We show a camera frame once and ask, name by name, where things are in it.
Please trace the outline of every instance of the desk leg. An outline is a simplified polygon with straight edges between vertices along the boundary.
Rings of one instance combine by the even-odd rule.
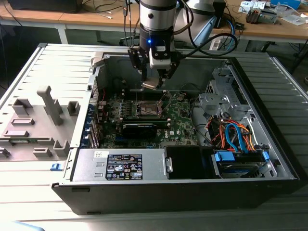
[[[64,24],[58,24],[56,25],[56,28],[58,29],[58,33],[60,36],[60,40],[62,44],[68,44],[67,42],[67,37],[66,37],[66,33],[65,33],[65,25]]]

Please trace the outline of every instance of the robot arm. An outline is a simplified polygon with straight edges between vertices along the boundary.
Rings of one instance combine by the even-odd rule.
[[[176,71],[181,54],[174,49],[174,38],[190,42],[186,30],[190,27],[193,40],[199,45],[208,38],[214,27],[213,0],[191,0],[188,4],[184,0],[181,2],[186,9],[179,8],[177,0],[140,0],[140,46],[130,48],[128,53],[133,67],[141,72],[143,87],[159,88]],[[147,64],[158,71],[159,79],[147,77]]]

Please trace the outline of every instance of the motherboard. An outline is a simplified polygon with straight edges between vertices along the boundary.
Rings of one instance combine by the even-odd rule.
[[[198,145],[189,99],[180,92],[167,91],[159,100],[127,100],[115,95],[103,110],[101,148]]]

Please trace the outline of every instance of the plastic latch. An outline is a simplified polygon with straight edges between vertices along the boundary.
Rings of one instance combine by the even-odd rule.
[[[62,171],[61,165],[59,163],[52,164],[50,171],[52,171],[52,172]]]
[[[217,152],[215,154],[216,162],[218,161],[235,161],[234,155],[232,152]]]
[[[263,155],[265,161],[268,161],[270,159],[268,152],[262,152],[262,155]]]

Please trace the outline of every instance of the power supply label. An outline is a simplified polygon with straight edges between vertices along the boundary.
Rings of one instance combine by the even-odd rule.
[[[142,155],[108,155],[107,180],[142,180]]]

